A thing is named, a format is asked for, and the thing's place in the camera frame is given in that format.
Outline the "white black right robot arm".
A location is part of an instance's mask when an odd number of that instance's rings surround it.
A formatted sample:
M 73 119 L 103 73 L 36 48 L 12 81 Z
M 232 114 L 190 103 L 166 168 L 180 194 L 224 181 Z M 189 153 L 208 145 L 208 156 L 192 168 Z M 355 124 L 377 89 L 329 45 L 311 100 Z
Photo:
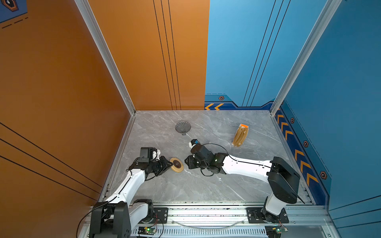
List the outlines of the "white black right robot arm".
M 267 182 L 272 194 L 261 209 L 266 223 L 279 223 L 284 207 L 296 204 L 300 175 L 284 159 L 255 161 L 231 156 L 228 152 L 212 153 L 197 139 L 189 143 L 191 155 L 185 159 L 189 169 L 208 170 L 212 174 L 241 175 Z

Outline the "aluminium right corner post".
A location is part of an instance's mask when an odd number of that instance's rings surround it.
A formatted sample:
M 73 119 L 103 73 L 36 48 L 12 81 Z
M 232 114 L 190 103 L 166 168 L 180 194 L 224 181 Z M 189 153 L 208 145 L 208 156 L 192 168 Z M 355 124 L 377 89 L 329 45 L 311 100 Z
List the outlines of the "aluminium right corner post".
M 282 102 L 284 101 L 293 84 L 295 83 L 298 75 L 303 69 L 305 63 L 307 62 L 308 58 L 310 57 L 311 53 L 313 52 L 323 33 L 325 32 L 327 26 L 329 25 L 331 19 L 336 13 L 341 2 L 342 0 L 326 1 L 298 57 L 296 58 L 293 66 L 291 67 L 291 70 L 289 71 L 282 87 L 280 88 L 276 96 L 276 99 L 270 109 L 270 114 L 272 116 L 274 116 L 278 109 L 280 109 Z

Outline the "aluminium left corner post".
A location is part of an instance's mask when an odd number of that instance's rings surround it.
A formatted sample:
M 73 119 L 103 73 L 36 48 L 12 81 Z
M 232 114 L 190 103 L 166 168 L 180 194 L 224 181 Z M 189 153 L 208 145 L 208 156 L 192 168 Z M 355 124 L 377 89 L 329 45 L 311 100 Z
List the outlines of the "aluminium left corner post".
M 129 111 L 132 116 L 136 115 L 136 109 L 132 102 L 132 99 L 128 93 L 126 85 L 122 79 L 116 62 L 111 54 L 111 51 L 107 45 L 107 42 L 103 36 L 100 26 L 96 20 L 96 17 L 92 11 L 89 1 L 86 0 L 75 0 L 76 6 L 97 46 L 97 49 L 109 70 L 112 79 Z

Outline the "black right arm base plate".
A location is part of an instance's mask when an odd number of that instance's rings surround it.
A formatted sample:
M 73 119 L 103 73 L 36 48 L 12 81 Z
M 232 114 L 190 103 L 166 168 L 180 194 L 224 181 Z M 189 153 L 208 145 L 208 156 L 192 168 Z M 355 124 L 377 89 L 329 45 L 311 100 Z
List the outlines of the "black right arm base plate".
M 273 215 L 266 212 L 264 208 L 248 207 L 246 208 L 247 218 L 250 224 L 288 224 L 288 215 L 283 208 L 279 215 Z

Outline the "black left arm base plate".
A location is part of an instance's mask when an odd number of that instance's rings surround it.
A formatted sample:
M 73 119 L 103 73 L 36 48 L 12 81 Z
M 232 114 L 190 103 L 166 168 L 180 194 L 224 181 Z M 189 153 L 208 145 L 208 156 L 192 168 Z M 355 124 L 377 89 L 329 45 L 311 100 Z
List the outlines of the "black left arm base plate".
M 167 207 L 154 207 L 152 212 L 149 212 L 148 216 L 140 221 L 140 224 L 154 224 L 156 221 L 159 221 L 160 224 L 166 224 L 168 212 L 169 209 Z

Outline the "wooden ring dripper stand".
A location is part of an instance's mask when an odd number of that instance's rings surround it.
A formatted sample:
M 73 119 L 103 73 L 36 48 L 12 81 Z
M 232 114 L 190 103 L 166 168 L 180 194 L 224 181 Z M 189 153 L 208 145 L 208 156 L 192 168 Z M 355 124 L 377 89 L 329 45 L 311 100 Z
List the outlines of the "wooden ring dripper stand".
M 181 173 L 184 170 L 184 165 L 178 158 L 171 158 L 170 162 L 173 164 L 171 166 L 171 169 L 177 173 Z

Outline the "green circuit board left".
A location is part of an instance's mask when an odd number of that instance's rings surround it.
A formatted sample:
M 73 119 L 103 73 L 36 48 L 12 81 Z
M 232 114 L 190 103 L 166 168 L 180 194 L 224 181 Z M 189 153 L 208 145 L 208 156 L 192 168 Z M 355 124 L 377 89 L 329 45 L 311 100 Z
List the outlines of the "green circuit board left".
M 137 235 L 138 237 L 154 236 L 157 233 L 157 227 L 139 227 Z

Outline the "aluminium corner post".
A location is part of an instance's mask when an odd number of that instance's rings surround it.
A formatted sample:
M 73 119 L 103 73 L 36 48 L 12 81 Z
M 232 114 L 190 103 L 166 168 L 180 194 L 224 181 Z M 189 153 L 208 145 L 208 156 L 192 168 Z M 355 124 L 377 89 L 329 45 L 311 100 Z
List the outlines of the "aluminium corner post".
M 89 1 L 86 0 L 75 0 L 76 6 L 97 46 L 97 49 L 109 70 L 112 79 L 129 111 L 132 116 L 136 115 L 136 109 L 132 102 L 132 99 L 128 93 L 126 85 L 122 79 L 116 62 L 111 54 L 111 51 L 107 45 L 107 42 L 103 36 L 100 26 L 96 20 L 96 17 L 92 11 Z
M 308 58 L 310 57 L 311 53 L 313 52 L 323 33 L 325 32 L 327 26 L 329 25 L 331 19 L 336 13 L 341 2 L 342 0 L 326 1 L 298 57 L 296 58 L 293 66 L 291 67 L 291 70 L 289 71 L 282 87 L 280 88 L 276 96 L 276 99 L 270 109 L 270 114 L 272 116 L 274 116 L 278 109 L 280 109 L 282 102 L 284 101 L 293 84 L 295 83 L 298 75 L 303 69 L 305 63 L 307 62 Z

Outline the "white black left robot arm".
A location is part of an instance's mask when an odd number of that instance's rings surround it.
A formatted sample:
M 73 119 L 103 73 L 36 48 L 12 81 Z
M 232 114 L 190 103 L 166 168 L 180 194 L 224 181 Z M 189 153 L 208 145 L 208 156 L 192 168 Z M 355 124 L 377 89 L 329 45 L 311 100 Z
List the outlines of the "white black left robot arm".
M 142 147 L 137 157 L 127 169 L 127 176 L 116 191 L 98 202 L 89 212 L 91 216 L 90 238 L 130 238 L 133 228 L 142 220 L 154 219 L 151 199 L 133 198 L 140 186 L 153 174 L 158 177 L 170 168 L 180 167 L 178 160 L 167 160 L 154 147 Z

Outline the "aluminium front rail frame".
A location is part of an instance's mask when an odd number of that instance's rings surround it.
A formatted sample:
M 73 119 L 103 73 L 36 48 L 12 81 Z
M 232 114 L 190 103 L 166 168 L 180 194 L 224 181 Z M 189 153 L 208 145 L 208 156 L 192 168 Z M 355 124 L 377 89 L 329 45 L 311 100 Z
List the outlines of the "aluminium front rail frame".
M 167 207 L 166 224 L 137 224 L 130 238 L 268 238 L 265 227 L 285 227 L 282 238 L 339 238 L 331 217 L 323 206 L 288 205 L 288 224 L 250 224 L 246 208 L 258 203 L 158 203 Z M 157 227 L 154 236 L 138 237 L 139 227 Z

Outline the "green circuit board right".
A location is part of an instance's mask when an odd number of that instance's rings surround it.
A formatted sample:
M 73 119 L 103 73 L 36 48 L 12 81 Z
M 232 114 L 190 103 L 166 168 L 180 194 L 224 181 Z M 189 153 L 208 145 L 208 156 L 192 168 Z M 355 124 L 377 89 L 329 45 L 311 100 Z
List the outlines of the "green circuit board right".
M 283 233 L 288 232 L 285 227 L 265 227 L 268 238 L 281 238 Z

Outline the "green circuit board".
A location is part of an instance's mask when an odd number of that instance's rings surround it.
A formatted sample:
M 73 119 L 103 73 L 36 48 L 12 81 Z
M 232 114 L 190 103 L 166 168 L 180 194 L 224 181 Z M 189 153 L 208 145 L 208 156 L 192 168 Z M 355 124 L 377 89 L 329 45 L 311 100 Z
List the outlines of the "green circuit board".
M 137 235 L 138 237 L 154 236 L 157 233 L 157 227 L 139 227 Z
M 281 238 L 283 233 L 288 232 L 285 227 L 265 227 L 268 238 Z

